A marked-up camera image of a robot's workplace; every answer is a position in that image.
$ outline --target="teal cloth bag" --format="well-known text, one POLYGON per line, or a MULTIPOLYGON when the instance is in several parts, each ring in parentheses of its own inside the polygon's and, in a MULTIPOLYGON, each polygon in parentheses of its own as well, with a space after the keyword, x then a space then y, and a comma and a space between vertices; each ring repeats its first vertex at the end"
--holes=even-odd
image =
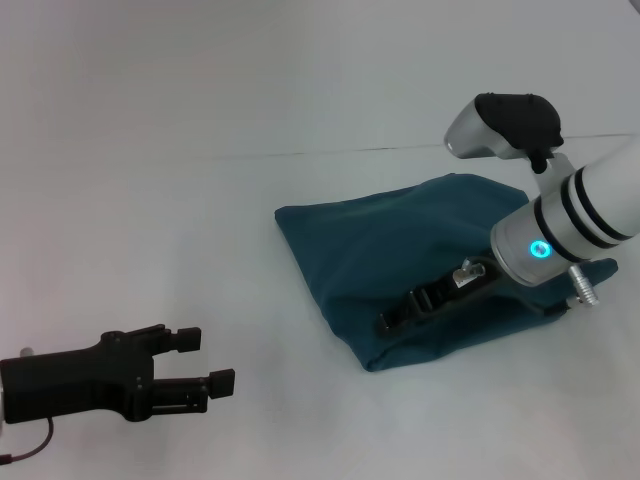
MULTIPOLYGON (((275 217, 333 333, 366 370, 378 371, 435 360, 561 316, 538 315, 514 289, 501 289, 396 336, 376 329, 378 315, 400 304, 409 290, 488 251, 493 225, 527 202, 520 190, 451 174, 357 200, 283 207, 275 217)), ((583 268, 597 284, 618 267, 608 259, 583 268)), ((566 274, 515 290, 543 307, 574 292, 566 274)))

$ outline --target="white background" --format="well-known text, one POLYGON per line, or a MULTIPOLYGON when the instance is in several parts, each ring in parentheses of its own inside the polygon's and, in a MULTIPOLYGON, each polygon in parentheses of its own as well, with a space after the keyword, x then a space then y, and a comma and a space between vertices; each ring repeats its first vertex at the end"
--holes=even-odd
POLYGON ((237 371, 206 415, 59 418, 2 476, 637 479, 636 241, 597 311, 369 374, 273 211, 449 172, 534 195, 522 163, 447 154, 451 120, 539 93, 589 163, 640 130, 639 41, 625 0, 0 3, 0 358, 165 323, 203 350, 159 377, 237 371))

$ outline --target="black cable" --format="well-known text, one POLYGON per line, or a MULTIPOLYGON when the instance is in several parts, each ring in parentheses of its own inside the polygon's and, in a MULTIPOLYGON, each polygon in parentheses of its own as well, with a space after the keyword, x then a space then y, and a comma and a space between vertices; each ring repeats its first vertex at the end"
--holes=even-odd
POLYGON ((53 437, 53 419, 49 417, 47 418, 47 422, 49 424, 49 433, 47 433, 47 438, 44 439, 44 442, 42 442, 37 448, 34 448, 30 452, 24 453, 22 455, 0 455, 0 465, 9 465, 21 460, 26 460, 27 458, 31 458, 44 450, 47 445, 49 445, 49 442, 53 437))

